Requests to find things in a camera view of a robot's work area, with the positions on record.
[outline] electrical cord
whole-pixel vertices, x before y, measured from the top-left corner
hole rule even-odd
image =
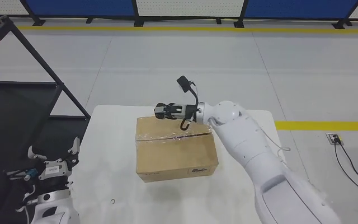
[[[349,162],[351,163],[351,166],[352,166],[354,172],[358,175],[358,172],[357,172],[356,168],[354,167],[353,162],[352,162],[351,158],[349,157],[348,153],[346,152],[345,148],[343,147],[342,143],[339,143],[339,144],[342,147],[343,151],[345,152],[346,156],[348,157]]]
[[[281,158],[280,157],[280,155],[279,155],[279,152],[282,150],[282,151],[286,151],[286,152],[289,152],[289,151],[291,151],[291,148],[290,147],[281,147],[281,146],[279,146],[276,142],[274,142],[274,140],[272,140],[271,138],[270,138],[270,136],[269,135],[267,135],[266,134],[266,132],[260,127],[260,129],[262,130],[262,132],[266,135],[266,137],[273,143],[273,144],[275,144],[275,146],[277,146],[278,148],[279,148],[279,150],[277,151],[277,156],[279,157],[279,158]]]
[[[341,167],[342,171],[346,174],[346,176],[351,180],[352,183],[354,183],[356,186],[358,186],[358,184],[356,182],[354,182],[354,180],[352,180],[352,178],[347,174],[347,172],[345,171],[345,169],[343,169],[341,163],[340,163],[340,160],[338,159],[338,156],[337,156],[337,147],[336,147],[337,143],[335,141],[335,154],[336,154],[336,159],[337,159],[337,162],[339,164],[339,166]]]

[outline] white cable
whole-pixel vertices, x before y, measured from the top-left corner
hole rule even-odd
[[[28,211],[27,211],[26,206],[25,206],[25,213],[26,213],[26,218],[27,218],[27,224],[30,224],[29,213],[28,213]]]
[[[36,190],[36,187],[33,185],[33,186],[32,186],[32,192],[31,192],[31,193],[26,193],[26,194],[23,196],[23,200],[22,200],[22,201],[25,201],[25,199],[26,199],[27,197],[29,197],[30,195],[34,194],[35,190]],[[23,210],[25,210],[25,213],[26,213],[27,224],[30,224],[29,212],[27,211],[26,205],[25,205],[25,206],[22,206],[22,207],[19,208],[19,209],[15,209],[16,212],[22,212]]]
[[[281,147],[281,146],[279,146],[278,144],[276,144],[276,142],[274,142],[274,140],[272,140],[271,138],[270,138],[270,136],[268,136],[267,134],[266,134],[266,132],[261,128],[261,130],[262,130],[262,132],[266,135],[266,137],[273,143],[273,144],[275,144],[278,148],[279,148],[279,150],[277,151],[277,156],[278,157],[280,157],[280,155],[279,155],[279,152],[282,150],[282,151],[286,151],[286,152],[289,152],[289,151],[291,151],[291,148],[290,147]]]
[[[25,196],[23,197],[22,201],[24,201],[28,196],[34,194],[35,190],[36,190],[36,187],[33,185],[32,186],[32,192],[31,193],[26,193]]]

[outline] gray floor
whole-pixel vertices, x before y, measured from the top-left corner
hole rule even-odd
[[[211,104],[232,100],[269,110],[275,120],[358,119],[358,35],[23,33],[89,113],[99,104],[193,102],[175,81],[185,75],[196,82],[200,100]],[[51,81],[14,36],[0,42],[0,52],[0,81]],[[61,96],[53,114],[81,113]],[[358,166],[357,133],[340,134]],[[288,165],[327,197],[343,223],[356,223],[358,188],[340,170],[325,132],[279,131],[279,136],[293,149],[285,152]],[[338,155],[358,181],[340,150]]]

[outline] black cable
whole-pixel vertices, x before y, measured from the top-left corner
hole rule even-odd
[[[339,143],[339,144],[342,147],[343,151],[345,152],[346,156],[348,157],[349,161],[351,162],[351,165],[352,165],[352,168],[353,168],[354,172],[358,175],[358,172],[357,172],[356,168],[354,167],[353,162],[352,162],[351,158],[349,157],[349,155],[347,154],[347,152],[346,152],[345,148],[343,147],[342,143]]]
[[[338,156],[337,156],[337,148],[336,148],[336,143],[335,143],[335,154],[336,154],[336,159],[337,159],[337,162],[338,164],[340,165],[342,171],[346,174],[346,176],[351,180],[352,183],[354,183],[356,186],[358,186],[358,184],[356,182],[354,182],[354,180],[352,180],[352,178],[347,174],[347,172],[345,171],[345,169],[343,169],[341,163],[340,163],[340,160],[338,159]]]

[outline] black metal stand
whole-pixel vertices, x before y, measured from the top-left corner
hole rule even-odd
[[[244,0],[244,3],[242,4],[240,17],[237,20],[237,22],[234,22],[234,26],[236,28],[245,28],[243,20],[244,20],[244,16],[245,16],[245,13],[246,13],[247,5],[248,5],[248,0]]]
[[[133,12],[134,12],[134,27],[143,27],[144,20],[139,16],[138,6],[136,0],[132,0]]]
[[[349,17],[352,15],[352,13],[354,12],[354,10],[358,7],[358,1],[353,5],[353,7],[350,9],[350,11],[348,12],[348,14],[346,15],[346,17],[340,19],[336,24],[332,24],[332,26],[335,29],[345,29],[344,24],[347,24],[347,26],[352,26],[351,21],[349,20]]]
[[[35,16],[34,12],[31,10],[29,4],[27,4],[26,0],[20,0],[23,7],[26,9],[26,11],[29,13],[29,16],[34,21],[33,26],[42,26],[46,20],[41,20],[38,16]]]
[[[79,108],[79,110],[86,116],[90,118],[91,116],[84,109],[84,107],[78,102],[78,100],[73,96],[73,94],[68,90],[67,86],[61,81],[61,79],[56,75],[56,73],[50,68],[47,62],[41,57],[37,50],[30,44],[30,42],[24,37],[24,35],[18,30],[15,24],[7,17],[0,17],[5,24],[8,24],[10,31],[18,38],[22,45],[30,52],[30,54],[36,59],[37,62],[47,71],[47,73],[53,78],[57,85],[61,86],[66,95],[72,100],[72,102]]]
[[[0,82],[1,172],[13,163],[26,162],[30,146],[44,150],[48,158],[68,153],[76,137],[83,139],[91,117],[15,24],[7,16],[1,16],[0,40],[9,32],[18,38],[55,82]],[[84,116],[50,115],[62,91]],[[0,173],[0,223],[26,222],[25,216],[15,212],[18,199],[21,201],[26,192],[19,182],[8,188],[7,180],[1,177]],[[29,216],[33,213],[34,206],[29,206]]]
[[[144,20],[141,20],[139,17],[134,20],[134,27],[143,27]]]
[[[93,18],[89,17],[89,18],[87,18],[86,23],[90,24],[92,21],[93,21]]]

